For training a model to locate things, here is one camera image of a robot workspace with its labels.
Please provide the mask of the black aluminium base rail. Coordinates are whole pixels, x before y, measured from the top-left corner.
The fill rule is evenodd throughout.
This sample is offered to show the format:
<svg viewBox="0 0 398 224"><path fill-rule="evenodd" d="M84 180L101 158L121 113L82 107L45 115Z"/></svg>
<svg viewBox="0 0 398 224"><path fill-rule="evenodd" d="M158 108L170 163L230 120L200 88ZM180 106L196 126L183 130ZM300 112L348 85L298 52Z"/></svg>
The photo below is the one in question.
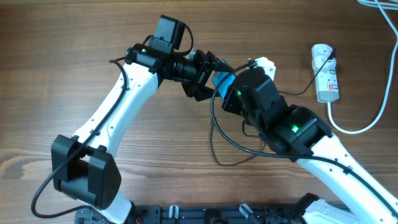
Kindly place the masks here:
<svg viewBox="0 0 398 224"><path fill-rule="evenodd" d="M142 224L212 224L212 223L305 223L303 215L309 202L266 206L250 205L250 212L232 207L160 207L137 206L136 223Z"/></svg>

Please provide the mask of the white USB charger plug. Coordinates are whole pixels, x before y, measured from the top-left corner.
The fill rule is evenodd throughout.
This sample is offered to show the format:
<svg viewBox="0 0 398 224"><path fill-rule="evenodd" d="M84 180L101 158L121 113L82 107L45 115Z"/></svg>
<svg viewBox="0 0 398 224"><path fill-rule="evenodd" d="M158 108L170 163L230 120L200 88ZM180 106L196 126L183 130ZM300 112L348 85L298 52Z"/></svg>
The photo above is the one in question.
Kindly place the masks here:
<svg viewBox="0 0 398 224"><path fill-rule="evenodd" d="M316 56L312 60L312 68L315 73L317 73L319 70L322 72L334 70L336 68L336 59L334 57L329 59L325 55Z"/></svg>

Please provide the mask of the white power strip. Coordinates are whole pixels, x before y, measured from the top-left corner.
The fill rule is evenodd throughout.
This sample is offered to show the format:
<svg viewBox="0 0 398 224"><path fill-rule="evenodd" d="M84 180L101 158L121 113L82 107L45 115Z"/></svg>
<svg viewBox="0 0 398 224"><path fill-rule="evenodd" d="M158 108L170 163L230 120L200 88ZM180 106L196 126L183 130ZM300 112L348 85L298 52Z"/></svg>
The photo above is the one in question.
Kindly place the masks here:
<svg viewBox="0 0 398 224"><path fill-rule="evenodd" d="M312 59L316 56L325 55L329 59L335 58L336 51L327 44L315 44L312 47ZM339 99L339 89L336 76L336 69L315 73L315 86L317 100L320 103L331 103Z"/></svg>

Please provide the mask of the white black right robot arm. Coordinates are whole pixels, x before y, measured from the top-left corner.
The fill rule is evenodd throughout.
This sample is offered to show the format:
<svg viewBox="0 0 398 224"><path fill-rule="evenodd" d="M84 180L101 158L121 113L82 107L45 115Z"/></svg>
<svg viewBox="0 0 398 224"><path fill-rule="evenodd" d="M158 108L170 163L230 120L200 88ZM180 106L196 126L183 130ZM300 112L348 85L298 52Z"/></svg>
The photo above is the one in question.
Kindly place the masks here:
<svg viewBox="0 0 398 224"><path fill-rule="evenodd" d="M310 109L288 105L264 68L239 67L215 83L226 111L253 125L272 151L322 181L363 223L397 223L397 198L350 156Z"/></svg>

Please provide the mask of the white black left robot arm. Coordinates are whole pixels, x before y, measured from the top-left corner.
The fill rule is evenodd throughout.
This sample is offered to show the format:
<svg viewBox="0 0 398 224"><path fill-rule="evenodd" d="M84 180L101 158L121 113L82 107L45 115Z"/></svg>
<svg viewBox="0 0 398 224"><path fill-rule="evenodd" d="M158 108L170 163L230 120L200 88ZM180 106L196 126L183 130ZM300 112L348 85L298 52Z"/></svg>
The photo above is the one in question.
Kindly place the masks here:
<svg viewBox="0 0 398 224"><path fill-rule="evenodd" d="M115 162L123 136L145 102L164 80L180 82L188 97L197 101L225 97L230 81L214 85L232 68L211 52L197 50L193 57L174 52L171 44L136 44L120 65L119 80L94 115L72 137L56 137L51 146L54 189L78 200L108 223L135 223L135 205L119 188L121 174Z"/></svg>

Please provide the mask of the blue smartphone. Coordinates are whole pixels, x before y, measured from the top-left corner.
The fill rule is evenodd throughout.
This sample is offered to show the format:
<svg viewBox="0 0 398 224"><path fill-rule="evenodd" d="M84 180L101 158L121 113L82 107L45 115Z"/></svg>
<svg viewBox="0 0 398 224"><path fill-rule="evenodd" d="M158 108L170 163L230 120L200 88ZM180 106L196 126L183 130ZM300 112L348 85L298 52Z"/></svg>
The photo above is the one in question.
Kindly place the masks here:
<svg viewBox="0 0 398 224"><path fill-rule="evenodd" d="M228 72L215 72L212 78L212 82L214 84L214 86L217 86L219 84L219 82L225 77L227 76ZM220 97L222 98L222 100L224 100L226 93L227 93L227 89L230 86L230 84L232 84L234 82L235 76L234 75L230 75L222 84L221 86L218 88L218 93L220 94Z"/></svg>

